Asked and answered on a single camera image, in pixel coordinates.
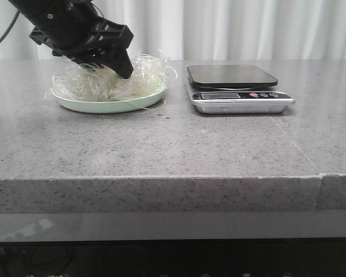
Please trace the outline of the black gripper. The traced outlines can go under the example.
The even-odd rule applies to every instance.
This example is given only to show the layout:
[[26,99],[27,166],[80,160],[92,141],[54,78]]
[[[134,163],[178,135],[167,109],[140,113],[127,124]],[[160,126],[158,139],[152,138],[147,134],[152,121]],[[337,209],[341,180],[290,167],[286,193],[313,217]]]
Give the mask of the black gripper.
[[55,56],[100,63],[124,79],[132,75],[127,54],[132,32],[127,25],[100,17],[93,5],[51,5],[29,19],[35,26],[29,37]]

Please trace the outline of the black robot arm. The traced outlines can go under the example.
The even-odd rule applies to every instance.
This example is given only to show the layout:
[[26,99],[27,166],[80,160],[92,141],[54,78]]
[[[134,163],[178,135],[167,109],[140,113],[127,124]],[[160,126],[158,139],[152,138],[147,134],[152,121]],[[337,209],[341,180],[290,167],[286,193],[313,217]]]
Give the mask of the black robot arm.
[[12,1],[33,25],[30,38],[56,57],[77,64],[106,66],[129,78],[133,65],[127,49],[133,33],[127,25],[98,15],[91,1]]

